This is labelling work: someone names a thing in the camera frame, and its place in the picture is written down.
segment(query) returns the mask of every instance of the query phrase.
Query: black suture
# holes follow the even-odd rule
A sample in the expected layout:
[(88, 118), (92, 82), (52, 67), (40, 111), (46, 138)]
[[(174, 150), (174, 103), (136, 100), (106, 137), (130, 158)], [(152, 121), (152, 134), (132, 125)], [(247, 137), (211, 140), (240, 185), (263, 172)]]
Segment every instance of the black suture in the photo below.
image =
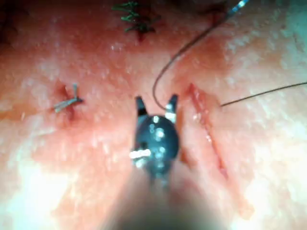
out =
[(203, 31), (201, 34), (199, 34), (198, 36), (196, 36), (193, 40), (191, 40), (190, 42), (188, 42), (186, 45), (184, 45), (171, 59), (170, 61), (163, 67), (163, 69), (160, 71), (158, 77), (156, 78), (156, 80), (154, 81), (153, 84), (153, 90), (152, 90), (152, 94), (153, 94), (153, 99), (156, 102), (156, 104), (163, 110), (166, 110), (166, 108), (160, 104), (160, 102), (157, 99), (156, 96), (156, 88), (157, 88), (157, 84), (159, 82), (159, 80), (162, 78), (163, 74), (169, 69), (169, 67), (182, 55), (184, 54), (186, 51), (188, 51), (189, 49), (191, 49), (194, 45), (196, 45), (200, 40), (202, 40), (204, 37), (206, 37), (211, 31), (213, 31), (214, 29), (216, 29), (218, 26), (220, 26), (221, 24), (223, 24), (224, 22), (226, 22), (230, 17), (232, 17), (235, 14), (235, 12), (230, 11), (226, 14), (226, 16), (224, 18), (222, 18), (220, 21), (218, 21), (217, 23), (215, 23), (214, 25), (212, 25), (211, 27), (209, 27), (207, 30)]
[(275, 91), (284, 90), (284, 89), (288, 89), (288, 88), (292, 88), (292, 87), (296, 87), (296, 86), (301, 86), (301, 85), (306, 85), (306, 84), (307, 84), (307, 82), (302, 82), (302, 83), (298, 83), (298, 84), (283, 86), (283, 87), (273, 89), (273, 90), (268, 90), (268, 91), (265, 91), (265, 92), (257, 93), (257, 94), (252, 95), (252, 96), (248, 96), (248, 97), (244, 97), (244, 98), (241, 98), (241, 99), (238, 99), (238, 100), (235, 100), (235, 101), (224, 103), (224, 104), (221, 105), (221, 107), (227, 106), (227, 105), (230, 105), (230, 104), (234, 104), (234, 103), (237, 103), (237, 102), (241, 102), (241, 101), (244, 101), (244, 100), (247, 100), (247, 99), (250, 99), (250, 98), (253, 98), (253, 97), (257, 97), (257, 96), (260, 96), (260, 95), (264, 95), (264, 94), (267, 94), (267, 93), (270, 93), (270, 92), (275, 92)]

